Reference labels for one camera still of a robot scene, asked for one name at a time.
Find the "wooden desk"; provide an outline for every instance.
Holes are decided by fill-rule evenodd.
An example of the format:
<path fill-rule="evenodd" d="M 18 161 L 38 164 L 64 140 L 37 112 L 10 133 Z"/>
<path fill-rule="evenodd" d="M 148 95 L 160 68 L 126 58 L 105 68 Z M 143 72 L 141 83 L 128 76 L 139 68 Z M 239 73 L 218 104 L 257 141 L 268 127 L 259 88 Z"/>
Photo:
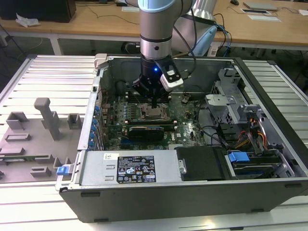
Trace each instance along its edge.
<path fill-rule="evenodd" d="M 307 10 L 308 4 L 302 2 L 257 0 L 258 2 L 270 2 L 277 8 L 287 7 L 290 9 Z M 277 14 L 281 22 L 255 21 L 241 11 L 247 9 L 243 0 L 239 0 L 239 5 L 234 6 L 226 0 L 218 0 L 214 14 L 221 13 L 224 16 L 225 27 L 232 34 L 232 46 L 288 49 L 288 50 L 308 50 L 308 16 L 295 14 L 288 9 L 282 8 L 271 16 Z M 220 15 L 216 16 L 217 22 L 222 24 Z M 212 45 L 220 46 L 224 36 L 222 32 L 216 34 L 216 39 Z"/>
<path fill-rule="evenodd" d="M 77 10 L 70 23 L 40 21 L 40 26 L 25 28 L 14 20 L 0 20 L 12 36 L 49 38 L 54 54 L 62 55 L 58 39 L 87 39 L 110 41 L 140 41 L 139 13 L 123 12 L 116 5 L 88 5 L 76 3 Z"/>
<path fill-rule="evenodd" d="M 291 9 L 308 9 L 307 3 L 254 0 L 270 2 L 280 7 Z M 225 19 L 225 27 L 232 34 L 232 46 L 253 47 L 286 50 L 308 50 L 308 16 L 294 14 L 287 9 L 280 9 L 277 17 L 281 22 L 254 21 L 247 14 L 239 14 L 240 8 L 246 8 L 243 0 L 240 5 L 234 6 L 229 0 L 218 0 L 214 13 L 221 13 Z M 49 38 L 56 55 L 61 55 L 62 50 L 58 39 L 89 39 L 89 40 L 116 40 L 139 41 L 140 29 L 139 13 L 123 12 L 121 7 L 110 6 L 84 6 L 77 3 L 77 11 L 70 23 L 40 22 L 40 26 L 25 28 L 13 20 L 0 20 L 1 25 L 12 36 L 43 37 Z M 222 24 L 221 17 L 216 16 L 217 22 Z M 218 32 L 213 42 L 213 47 L 221 45 L 224 36 Z"/>

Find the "white paper label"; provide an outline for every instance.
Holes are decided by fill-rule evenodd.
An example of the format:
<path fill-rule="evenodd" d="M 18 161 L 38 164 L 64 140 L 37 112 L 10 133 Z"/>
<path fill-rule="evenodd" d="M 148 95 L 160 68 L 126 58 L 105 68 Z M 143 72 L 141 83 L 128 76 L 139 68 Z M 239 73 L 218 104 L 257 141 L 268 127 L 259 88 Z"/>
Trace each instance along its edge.
<path fill-rule="evenodd" d="M 104 160 L 117 160 L 119 153 L 105 153 Z"/>

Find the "computer case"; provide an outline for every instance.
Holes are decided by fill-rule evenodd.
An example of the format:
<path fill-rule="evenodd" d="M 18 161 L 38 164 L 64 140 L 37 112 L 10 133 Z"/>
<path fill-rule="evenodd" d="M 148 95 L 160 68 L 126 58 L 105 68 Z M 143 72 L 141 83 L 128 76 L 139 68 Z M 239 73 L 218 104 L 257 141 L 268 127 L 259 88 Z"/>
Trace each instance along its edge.
<path fill-rule="evenodd" d="M 39 21 L 69 23 L 76 11 L 75 0 L 0 0 L 0 16 L 16 19 L 16 13 Z"/>

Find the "motherboard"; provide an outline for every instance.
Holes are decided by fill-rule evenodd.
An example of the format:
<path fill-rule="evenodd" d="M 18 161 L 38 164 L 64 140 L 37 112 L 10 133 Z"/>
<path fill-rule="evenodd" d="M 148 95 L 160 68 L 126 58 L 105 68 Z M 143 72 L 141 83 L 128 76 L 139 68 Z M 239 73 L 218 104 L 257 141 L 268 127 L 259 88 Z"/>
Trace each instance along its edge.
<path fill-rule="evenodd" d="M 189 101 L 189 97 L 185 94 L 172 97 L 169 102 L 158 103 L 156 108 L 138 98 L 129 101 L 127 97 L 103 97 L 100 116 L 103 149 L 166 150 L 206 145 L 196 123 L 199 101 Z"/>

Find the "paper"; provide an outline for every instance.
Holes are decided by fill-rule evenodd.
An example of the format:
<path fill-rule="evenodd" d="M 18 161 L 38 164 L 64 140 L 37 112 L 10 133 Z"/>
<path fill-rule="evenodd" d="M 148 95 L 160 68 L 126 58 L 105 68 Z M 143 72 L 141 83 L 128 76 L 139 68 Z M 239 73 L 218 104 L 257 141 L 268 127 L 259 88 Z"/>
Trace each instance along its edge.
<path fill-rule="evenodd" d="M 307 15 L 308 15 L 308 11 L 298 10 L 298 12 L 299 12 L 301 15 L 304 15 L 304 16 L 307 16 Z"/>
<path fill-rule="evenodd" d="M 17 15 L 16 22 L 19 23 L 20 25 L 24 26 L 24 27 L 40 25 L 38 19 L 36 19 L 36 18 L 28 19 L 28 18 L 24 18 L 22 16 L 19 16 L 18 14 L 16 14 L 16 15 Z"/>
<path fill-rule="evenodd" d="M 277 17 L 267 17 L 259 15 L 248 15 L 248 17 L 250 17 L 252 20 L 281 22 Z"/>
<path fill-rule="evenodd" d="M 122 7 L 122 11 L 126 11 L 126 12 L 139 12 L 139 8 L 138 7 L 133 7 L 133 6 L 123 6 Z"/>

